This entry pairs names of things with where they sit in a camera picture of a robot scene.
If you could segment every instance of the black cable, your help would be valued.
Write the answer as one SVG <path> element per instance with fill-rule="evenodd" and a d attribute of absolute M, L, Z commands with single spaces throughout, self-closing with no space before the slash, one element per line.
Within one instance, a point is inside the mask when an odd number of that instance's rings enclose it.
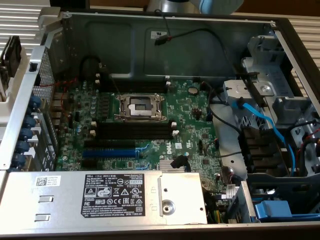
<path fill-rule="evenodd" d="M 87 60 L 89 59 L 93 59 L 93 60 L 96 60 L 98 62 L 98 64 L 101 63 L 101 60 L 99 57 L 95 56 L 95 55 L 85 55 L 81 61 L 80 61 L 80 65 L 79 65 L 79 80 L 82 81 L 83 79 L 83 76 L 82 76 L 82 72 L 83 72 L 83 68 L 84 68 L 84 64 Z"/>
<path fill-rule="evenodd" d="M 237 155 L 237 154 L 242 154 L 242 152 L 241 151 L 237 151 L 237 152 L 230 153 L 230 154 L 227 154 L 227 155 L 220 155 L 220 158 L 226 158 L 226 157 L 230 157 L 230 156 Z"/>
<path fill-rule="evenodd" d="M 300 163 L 299 163 L 299 176 L 304 177 L 305 176 L 305 152 L 308 144 L 316 144 L 319 141 L 319 138 L 308 138 L 303 141 L 303 144 L 300 148 Z"/>
<path fill-rule="evenodd" d="M 206 147 L 205 147 L 205 152 L 211 156 L 211 157 L 215 157 L 214 155 L 212 155 L 210 152 L 208 152 L 208 148 L 215 142 L 215 140 L 209 142 Z M 230 156 L 233 156 L 233 155 L 237 155 L 237 154 L 242 154 L 241 151 L 237 151 L 237 152 L 233 152 L 233 153 L 230 153 L 230 154 L 227 154 L 227 155 L 220 155 L 220 158 L 226 158 L 226 157 L 230 157 Z"/>
<path fill-rule="evenodd" d="M 164 20 L 164 22 L 165 22 L 166 30 L 168 31 L 168 34 L 169 34 L 169 36 L 171 37 L 171 33 L 170 33 L 169 26 L 168 26 L 168 22 L 167 22 L 167 19 L 166 19 L 164 13 L 163 13 L 160 9 L 156 9 L 156 10 L 154 10 L 154 12 L 155 12 L 155 13 L 159 12 L 159 13 L 161 14 L 161 16 L 163 17 L 163 20 Z"/>
<path fill-rule="evenodd" d="M 231 123 L 221 119 L 220 117 L 218 117 L 215 112 L 212 110 L 212 108 L 210 107 L 210 99 L 212 98 L 212 94 L 215 93 L 215 89 L 211 89 L 210 93 L 209 93 L 209 97 L 208 97 L 208 108 L 210 110 L 210 112 L 212 113 L 212 115 L 218 119 L 220 122 L 224 123 L 225 125 L 228 125 L 230 128 L 233 128 L 234 130 L 237 131 L 237 133 L 240 135 L 241 134 L 241 131 L 234 125 L 232 125 Z"/>
<path fill-rule="evenodd" d="M 286 148 L 287 152 L 290 153 L 288 137 L 289 137 L 290 132 L 291 132 L 292 129 L 295 129 L 295 128 L 298 128 L 298 127 L 303 127 L 303 126 L 306 126 L 306 125 L 309 125 L 309 124 L 318 124 L 318 123 L 319 123 L 319 122 L 317 122 L 317 120 L 312 120 L 312 121 L 306 121 L 306 122 L 299 123 L 299 124 L 294 124 L 294 125 L 288 127 L 288 128 L 286 129 L 285 133 L 284 133 L 284 136 L 283 136 L 283 137 L 284 137 L 284 141 L 285 141 L 285 148 Z M 292 174 L 291 174 L 292 171 L 294 171 L 294 169 L 291 168 L 291 172 L 289 172 L 289 176 L 292 175 Z"/>
<path fill-rule="evenodd" d="M 210 30 L 208 28 L 198 28 L 198 29 L 194 29 L 194 30 L 191 30 L 191 31 L 186 31 L 186 32 L 183 32 L 183 33 L 180 33 L 180 34 L 177 34 L 177 35 L 173 35 L 173 36 L 169 37 L 169 41 L 172 40 L 172 39 L 176 39 L 176 38 L 180 38 L 180 37 L 189 35 L 189 34 L 193 34 L 195 32 L 207 32 L 207 33 L 210 33 L 212 36 L 214 36 L 214 38 L 218 40 L 218 42 L 219 42 L 219 44 L 220 44 L 220 46 L 221 46 L 221 48 L 223 50 L 224 56 L 227 59 L 227 61 L 230 63 L 230 65 L 232 66 L 234 73 L 235 74 L 239 73 L 239 71 L 237 70 L 235 65 L 230 60 L 227 48 L 224 45 L 224 43 L 222 42 L 221 38 L 214 31 L 212 31 L 212 30 Z"/>
<path fill-rule="evenodd" d="M 201 85 L 203 85 L 203 84 L 205 84 L 205 85 L 209 88 L 209 93 L 210 93 L 210 91 L 212 90 L 211 85 L 210 85 L 208 82 L 206 82 L 206 81 L 203 81 L 203 82 L 201 83 Z M 217 96 L 217 98 L 219 99 L 219 101 L 211 100 L 211 101 L 210 101 L 211 104 L 223 104 L 223 105 L 229 106 L 229 103 L 227 103 L 226 101 L 223 101 L 223 100 L 221 99 L 221 97 L 219 96 L 219 94 L 216 94 L 216 96 Z"/>

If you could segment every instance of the warning symbol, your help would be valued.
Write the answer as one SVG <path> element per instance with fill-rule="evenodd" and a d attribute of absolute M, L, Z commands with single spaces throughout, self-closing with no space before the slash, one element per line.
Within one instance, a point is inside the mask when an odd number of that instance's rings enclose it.
<path fill-rule="evenodd" d="M 128 191 L 126 189 L 123 189 L 120 195 L 129 195 Z"/>
<path fill-rule="evenodd" d="M 112 187 L 98 187 L 98 197 L 110 198 L 112 196 Z"/>
<path fill-rule="evenodd" d="M 94 198 L 97 196 L 97 188 L 96 187 L 86 187 L 84 191 L 85 198 Z"/>

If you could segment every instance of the sticker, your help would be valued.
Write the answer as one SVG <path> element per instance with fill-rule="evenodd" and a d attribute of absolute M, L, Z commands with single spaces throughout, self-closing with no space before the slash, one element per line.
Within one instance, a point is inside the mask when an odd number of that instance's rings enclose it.
<path fill-rule="evenodd" d="M 151 31 L 151 39 L 157 39 L 166 34 L 166 31 Z"/>
<path fill-rule="evenodd" d="M 37 176 L 35 178 L 36 187 L 58 187 L 61 176 Z"/>
<path fill-rule="evenodd" d="M 85 218 L 145 216 L 145 175 L 86 174 L 81 214 Z"/>
<path fill-rule="evenodd" d="M 176 143 L 175 144 L 175 149 L 182 149 L 182 144 L 181 143 Z"/>
<path fill-rule="evenodd" d="M 235 184 L 229 184 L 226 186 L 226 198 L 232 199 L 236 195 L 236 185 Z"/>

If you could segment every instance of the white label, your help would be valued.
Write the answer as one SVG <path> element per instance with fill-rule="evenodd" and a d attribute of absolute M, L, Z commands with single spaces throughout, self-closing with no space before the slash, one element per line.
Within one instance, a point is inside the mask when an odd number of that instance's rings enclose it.
<path fill-rule="evenodd" d="M 61 176 L 37 176 L 35 178 L 36 187 L 57 187 L 60 186 Z"/>
<path fill-rule="evenodd" d="M 151 39 L 157 39 L 166 34 L 166 31 L 151 31 Z"/>
<path fill-rule="evenodd" d="M 143 184 L 142 180 L 129 180 L 130 185 Z"/>
<path fill-rule="evenodd" d="M 166 144 L 166 154 L 172 154 L 171 142 L 167 142 Z"/>
<path fill-rule="evenodd" d="M 182 144 L 181 143 L 176 143 L 175 144 L 175 149 L 182 149 Z"/>
<path fill-rule="evenodd" d="M 229 184 L 226 186 L 226 198 L 232 199 L 236 195 L 236 185 L 235 184 Z"/>

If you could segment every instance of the chip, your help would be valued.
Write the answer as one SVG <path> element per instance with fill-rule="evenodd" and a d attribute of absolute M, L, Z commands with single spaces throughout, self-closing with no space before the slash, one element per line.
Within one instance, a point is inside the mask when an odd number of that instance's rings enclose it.
<path fill-rule="evenodd" d="M 202 134 L 202 139 L 208 139 L 209 138 L 209 135 L 208 134 L 206 134 L 206 133 L 203 133 Z"/>
<path fill-rule="evenodd" d="M 182 111 L 190 111 L 190 108 L 189 106 L 182 106 Z"/>
<path fill-rule="evenodd" d="M 209 159 L 202 159 L 202 165 L 209 165 Z"/>

